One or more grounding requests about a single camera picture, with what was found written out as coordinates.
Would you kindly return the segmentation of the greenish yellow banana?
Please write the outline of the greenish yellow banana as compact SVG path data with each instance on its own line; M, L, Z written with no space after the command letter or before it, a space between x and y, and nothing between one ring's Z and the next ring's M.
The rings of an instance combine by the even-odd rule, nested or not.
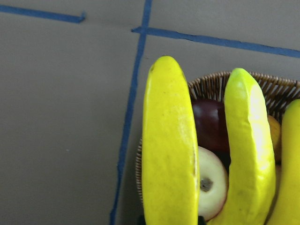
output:
M275 158L262 89L246 70L234 69L224 95L230 146L229 188L209 225L263 225L276 190Z

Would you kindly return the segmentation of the brown wicker basket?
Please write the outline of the brown wicker basket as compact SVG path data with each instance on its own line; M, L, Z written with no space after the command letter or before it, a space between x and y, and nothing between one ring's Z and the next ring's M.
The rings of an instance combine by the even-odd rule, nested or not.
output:
M191 101L204 98L223 103L229 75L229 71L217 72L189 82L188 88ZM262 89L268 115L274 117L281 125L287 105L300 97L300 82L257 72L251 72L251 75ZM225 168L228 169L231 162L230 153L214 151L213 153L219 157Z

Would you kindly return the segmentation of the dark red apple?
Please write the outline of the dark red apple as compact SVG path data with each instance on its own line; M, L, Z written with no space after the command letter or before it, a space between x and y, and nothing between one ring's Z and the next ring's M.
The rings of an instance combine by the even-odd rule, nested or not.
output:
M214 152L229 153L225 106L212 99L192 100L198 145Z

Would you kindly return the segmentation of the pink white peach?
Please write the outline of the pink white peach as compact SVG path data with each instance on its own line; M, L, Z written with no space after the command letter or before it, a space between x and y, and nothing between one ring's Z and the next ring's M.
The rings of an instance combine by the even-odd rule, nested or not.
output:
M198 147L200 168L200 195L198 215L206 221L223 208L228 192L228 173L221 160L210 150Z

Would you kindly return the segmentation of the orange fruit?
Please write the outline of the orange fruit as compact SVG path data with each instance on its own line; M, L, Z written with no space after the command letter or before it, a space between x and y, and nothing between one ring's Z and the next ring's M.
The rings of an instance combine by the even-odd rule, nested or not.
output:
M281 164L281 125L280 123L271 115L268 115L268 122L270 126L271 140L273 144L274 157L276 164Z

